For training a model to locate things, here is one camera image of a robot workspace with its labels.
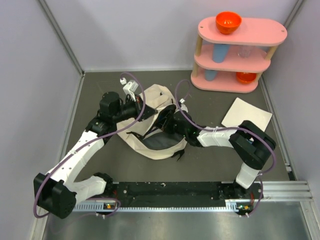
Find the cream canvas student backpack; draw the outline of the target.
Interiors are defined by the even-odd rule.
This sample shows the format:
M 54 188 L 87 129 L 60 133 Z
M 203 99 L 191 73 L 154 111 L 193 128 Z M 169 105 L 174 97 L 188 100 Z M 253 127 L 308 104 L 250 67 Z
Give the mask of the cream canvas student backpack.
M 187 141 L 184 136 L 169 134 L 154 127 L 159 112 L 169 105 L 175 105 L 176 100 L 171 91 L 158 84 L 153 84 L 145 91 L 146 104 L 158 113 L 147 120 L 138 121 L 117 135 L 135 152 L 152 160 L 163 160 L 176 155 L 182 156 Z

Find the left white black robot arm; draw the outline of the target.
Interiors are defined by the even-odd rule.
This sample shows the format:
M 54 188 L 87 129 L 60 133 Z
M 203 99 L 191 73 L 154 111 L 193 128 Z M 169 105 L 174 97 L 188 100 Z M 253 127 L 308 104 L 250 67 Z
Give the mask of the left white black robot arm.
M 80 139 L 66 156 L 46 174 L 39 173 L 33 180 L 33 214 L 40 207 L 60 219 L 69 216 L 75 205 L 94 196 L 109 198 L 114 191 L 113 179 L 106 173 L 95 173 L 90 178 L 75 179 L 96 152 L 112 136 L 126 131 L 153 116 L 155 109 L 146 104 L 146 94 L 128 95 L 123 101 L 119 94 L 106 92 L 99 103 L 96 116 L 88 123 Z

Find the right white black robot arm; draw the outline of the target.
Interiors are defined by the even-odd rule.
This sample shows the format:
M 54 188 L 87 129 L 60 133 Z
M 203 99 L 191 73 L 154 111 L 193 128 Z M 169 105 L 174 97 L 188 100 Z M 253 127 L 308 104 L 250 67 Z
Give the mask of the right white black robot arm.
M 249 120 L 231 127 L 200 126 L 192 121 L 186 111 L 179 108 L 162 110 L 154 126 L 166 134 L 183 137 L 193 147 L 234 149 L 243 161 L 233 185 L 233 192 L 239 198 L 245 198 L 251 193 L 251 185 L 257 177 L 271 171 L 263 171 L 269 158 L 272 158 L 271 169 L 276 164 L 276 142 Z

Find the blue cup on bottom shelf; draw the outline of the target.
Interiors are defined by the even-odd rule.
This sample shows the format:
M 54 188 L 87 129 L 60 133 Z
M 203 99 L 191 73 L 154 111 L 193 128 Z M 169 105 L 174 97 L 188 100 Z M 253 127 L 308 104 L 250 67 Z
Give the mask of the blue cup on bottom shelf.
M 216 70 L 209 70 L 209 69 L 204 70 L 204 78 L 208 82 L 213 81 L 215 79 L 216 75 L 217 75 Z

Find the blue cup on shelf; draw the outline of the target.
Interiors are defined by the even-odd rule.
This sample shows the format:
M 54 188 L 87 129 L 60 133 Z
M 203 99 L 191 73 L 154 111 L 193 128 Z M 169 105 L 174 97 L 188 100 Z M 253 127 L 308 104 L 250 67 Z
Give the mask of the blue cup on shelf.
M 208 82 L 213 81 L 215 79 L 216 75 L 217 75 L 216 70 L 209 70 L 209 69 L 204 70 L 204 78 Z
M 212 60 L 215 63 L 222 63 L 225 60 L 225 57 L 229 51 L 229 44 L 213 44 Z

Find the white square notebook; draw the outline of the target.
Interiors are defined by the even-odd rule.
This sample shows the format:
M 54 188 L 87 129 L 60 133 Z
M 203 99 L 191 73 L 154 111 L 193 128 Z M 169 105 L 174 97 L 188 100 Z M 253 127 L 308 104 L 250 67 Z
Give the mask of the white square notebook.
M 243 121 L 251 121 L 262 131 L 269 125 L 273 114 L 262 110 L 237 97 L 227 111 L 221 124 L 224 127 L 239 126 Z

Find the pink three-tier shelf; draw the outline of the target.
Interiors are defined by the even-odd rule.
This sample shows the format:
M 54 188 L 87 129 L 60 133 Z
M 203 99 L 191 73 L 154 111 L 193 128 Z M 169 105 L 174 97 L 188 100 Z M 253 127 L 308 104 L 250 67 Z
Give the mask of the pink three-tier shelf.
M 244 17 L 235 32 L 222 34 L 216 27 L 216 17 L 207 17 L 197 27 L 191 82 L 195 87 L 206 91 L 242 94 L 253 92 L 259 84 L 260 76 L 270 66 L 276 49 L 287 35 L 287 29 L 275 20 L 250 17 Z M 212 59 L 214 44 L 229 45 L 228 53 L 221 63 Z M 254 46 L 249 57 L 238 56 L 241 45 Z M 205 80 L 205 70 L 217 71 L 214 80 Z M 237 81 L 236 72 L 257 75 L 254 82 L 243 84 Z

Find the blue cup on middle shelf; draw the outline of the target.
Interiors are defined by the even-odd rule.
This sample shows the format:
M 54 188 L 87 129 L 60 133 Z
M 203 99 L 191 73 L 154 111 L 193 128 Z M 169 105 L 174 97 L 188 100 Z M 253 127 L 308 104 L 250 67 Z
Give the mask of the blue cup on middle shelf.
M 225 60 L 225 57 L 229 51 L 229 44 L 213 44 L 212 60 L 215 63 L 222 63 Z

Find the orange bowl on bottom shelf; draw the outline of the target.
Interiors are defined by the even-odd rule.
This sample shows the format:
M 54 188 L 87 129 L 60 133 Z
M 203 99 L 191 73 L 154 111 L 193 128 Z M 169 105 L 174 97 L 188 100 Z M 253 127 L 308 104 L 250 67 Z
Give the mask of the orange bowl on bottom shelf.
M 241 84 L 250 84 L 256 80 L 257 73 L 236 72 L 236 79 Z

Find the orange bowl on shelf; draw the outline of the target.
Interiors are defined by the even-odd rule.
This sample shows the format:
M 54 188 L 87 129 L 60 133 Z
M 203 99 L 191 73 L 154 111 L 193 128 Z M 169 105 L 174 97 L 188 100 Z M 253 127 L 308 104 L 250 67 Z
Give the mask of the orange bowl on shelf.
M 236 79 L 241 84 L 250 84 L 256 80 L 257 73 L 236 72 Z
M 242 23 L 242 17 L 232 11 L 223 11 L 215 16 L 215 25 L 221 34 L 229 35 L 235 32 Z

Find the clear glass on middle shelf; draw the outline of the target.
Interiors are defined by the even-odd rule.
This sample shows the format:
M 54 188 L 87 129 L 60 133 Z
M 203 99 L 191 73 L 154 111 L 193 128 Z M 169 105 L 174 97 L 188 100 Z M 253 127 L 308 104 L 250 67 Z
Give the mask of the clear glass on middle shelf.
M 254 48 L 254 46 L 251 46 L 251 45 L 240 45 L 238 47 L 237 54 L 241 58 L 248 58 L 250 56 L 253 48 Z

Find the orange bowl on top shelf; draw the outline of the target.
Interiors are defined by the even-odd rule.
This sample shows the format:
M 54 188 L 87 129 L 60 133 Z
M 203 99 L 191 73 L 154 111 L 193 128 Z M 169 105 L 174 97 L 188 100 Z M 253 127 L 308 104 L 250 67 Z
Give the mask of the orange bowl on top shelf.
M 235 32 L 242 23 L 242 17 L 232 11 L 223 11 L 215 16 L 215 25 L 221 34 L 229 35 Z

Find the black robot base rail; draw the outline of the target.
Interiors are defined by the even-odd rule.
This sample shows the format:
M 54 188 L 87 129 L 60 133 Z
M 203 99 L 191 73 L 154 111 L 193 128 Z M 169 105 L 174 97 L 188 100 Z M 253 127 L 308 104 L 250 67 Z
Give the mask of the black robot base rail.
M 119 182 L 108 184 L 102 194 L 115 197 L 123 208 L 221 207 L 225 200 L 239 199 L 232 183 Z

